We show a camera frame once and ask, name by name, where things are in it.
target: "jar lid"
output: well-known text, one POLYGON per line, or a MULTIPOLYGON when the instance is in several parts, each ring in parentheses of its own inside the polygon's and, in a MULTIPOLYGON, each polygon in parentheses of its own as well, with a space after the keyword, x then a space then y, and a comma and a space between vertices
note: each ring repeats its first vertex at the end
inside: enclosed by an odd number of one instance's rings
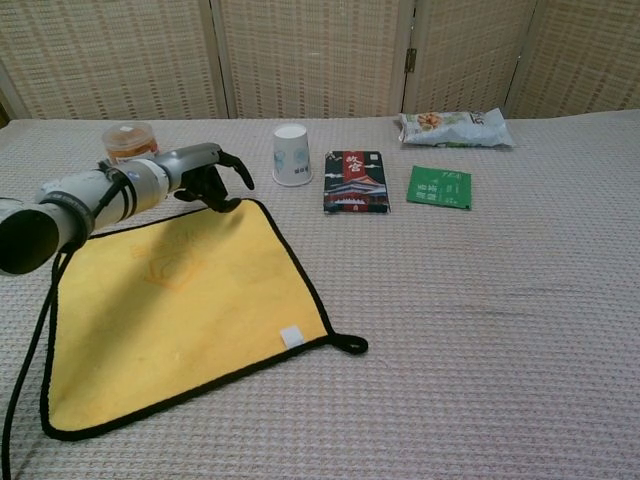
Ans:
POLYGON ((151 125, 145 122, 118 123, 102 134, 102 141, 108 150, 127 150, 151 140, 153 130, 151 125))

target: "beige tablecloth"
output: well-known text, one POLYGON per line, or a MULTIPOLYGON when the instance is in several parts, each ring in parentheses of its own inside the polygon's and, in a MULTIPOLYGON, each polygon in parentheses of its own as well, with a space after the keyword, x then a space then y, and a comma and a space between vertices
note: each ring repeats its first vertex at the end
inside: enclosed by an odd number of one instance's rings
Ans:
MULTIPOLYGON (((640 478, 640 111, 509 121, 511 151, 403 148, 392 118, 303 120, 315 177, 293 189, 271 179, 279 122, 151 123, 163 150, 214 141, 246 162, 335 329, 369 352, 313 350, 65 443, 40 429, 41 345, 18 478, 640 478), (330 149, 382 152, 389 215, 325 216, 330 149), (413 165, 472 173, 473 210, 407 203, 413 165)), ((11 122, 0 195, 93 168, 110 124, 11 122)), ((117 228, 196 207, 171 199, 117 228)), ((0 279, 3 414, 47 285, 46 268, 0 279)))

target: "wicker panel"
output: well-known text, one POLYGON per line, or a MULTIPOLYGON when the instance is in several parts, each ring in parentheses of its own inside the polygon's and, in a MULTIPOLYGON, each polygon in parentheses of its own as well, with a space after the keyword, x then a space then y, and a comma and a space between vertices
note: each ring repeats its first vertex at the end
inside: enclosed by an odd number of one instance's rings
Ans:
POLYGON ((404 110, 489 110, 504 104, 535 0, 426 0, 415 105, 404 110))
POLYGON ((0 60, 37 118, 207 118, 197 0, 3 0, 0 60))
POLYGON ((389 91, 400 1, 222 0, 238 116, 397 113, 389 91))
POLYGON ((640 2, 550 0, 513 117, 640 107, 640 2))

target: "black cable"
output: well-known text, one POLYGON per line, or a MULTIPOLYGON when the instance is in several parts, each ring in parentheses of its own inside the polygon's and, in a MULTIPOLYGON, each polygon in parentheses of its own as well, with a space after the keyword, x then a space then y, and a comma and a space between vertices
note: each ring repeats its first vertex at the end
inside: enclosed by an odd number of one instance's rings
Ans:
MULTIPOLYGON (((118 195, 124 188, 126 179, 124 179, 123 176, 124 174, 122 172, 118 170, 114 171, 111 177, 113 183, 99 200, 98 205, 93 211, 93 218, 98 218, 98 215, 100 215, 104 207, 109 205, 111 200, 113 200, 116 195, 118 195)), ((42 334, 42 328, 44 327, 47 313, 49 312, 51 304, 53 303, 53 299, 57 294, 58 284, 60 283, 62 275, 69 266, 69 262, 73 258, 73 254, 75 252, 75 250, 71 250, 69 253, 67 253, 64 257, 64 260, 62 261, 62 264, 60 263, 62 253, 58 253, 55 260, 53 261, 53 267, 51 269, 51 286, 49 287, 47 296, 45 297, 42 304, 42 309, 40 310, 38 321, 36 322, 36 326, 33 329, 33 335, 31 336, 31 343, 29 343, 27 354, 25 355, 24 361, 22 362, 22 367, 20 368, 20 373, 18 374, 18 378, 16 379, 16 383, 13 387, 13 392, 11 392, 9 406, 7 407, 7 413, 4 417, 4 427, 2 429, 2 480, 11 480, 11 458, 9 443, 11 441, 11 426, 13 425, 13 417, 15 415, 16 406, 18 405, 18 398, 20 397, 20 392, 22 390, 24 380, 27 377, 29 367, 31 366, 31 362, 33 361, 33 356, 36 353, 36 348, 38 347, 38 341, 40 340, 40 335, 42 334)))
POLYGON ((53 268, 51 272, 51 286, 49 287, 49 292, 45 297, 44 303, 42 304, 42 310, 40 310, 40 316, 38 317, 38 321, 36 322, 36 326, 33 330, 33 335, 31 336, 31 343, 29 344, 29 349, 27 350, 27 354, 24 357, 24 361, 22 362, 22 367, 20 368, 20 373, 18 374, 18 378, 16 379, 16 383, 13 387, 13 392, 11 393, 11 399, 9 400, 9 406, 7 407, 7 413, 4 417, 4 427, 2 430, 2 479, 3 480, 11 480, 11 461, 10 461, 10 452, 9 452, 9 442, 11 441, 11 425, 13 424, 13 416, 16 411, 16 406, 18 404, 18 398, 20 397, 20 391, 22 390, 22 385, 24 384, 24 380, 27 377, 27 372, 29 371, 29 367, 31 366, 31 361, 33 360, 33 356, 36 353, 36 347, 38 346, 38 340, 40 340, 40 335, 42 334, 42 328, 44 327, 44 322, 47 318, 47 313, 49 312, 49 308, 51 307, 51 303, 56 295, 58 290, 58 284, 60 283, 60 279, 64 274, 64 271, 67 269, 69 262, 73 258, 73 254, 75 251, 68 253, 62 264, 60 264, 60 259, 62 258, 62 254, 58 253, 56 255, 55 260, 53 261, 53 268))
POLYGON ((124 188, 126 180, 123 178, 124 173, 120 170, 113 170, 111 174, 111 181, 113 182, 109 187, 109 190, 105 192, 102 198, 98 201, 98 206, 93 210, 93 218, 98 218, 98 215, 102 212, 104 207, 111 203, 111 200, 116 198, 116 195, 124 188))

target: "white label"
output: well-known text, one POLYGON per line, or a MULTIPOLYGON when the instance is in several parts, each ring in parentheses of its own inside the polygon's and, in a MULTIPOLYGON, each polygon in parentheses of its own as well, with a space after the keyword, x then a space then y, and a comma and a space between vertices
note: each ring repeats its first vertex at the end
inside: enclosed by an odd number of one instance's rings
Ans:
POLYGON ((283 328, 282 330, 280 330, 280 336, 282 337, 282 340, 284 341, 287 349, 297 347, 304 343, 304 337, 302 336, 302 332, 297 325, 283 328))
POLYGON ((127 172, 127 177, 129 177, 133 182, 140 180, 140 174, 138 172, 127 172))

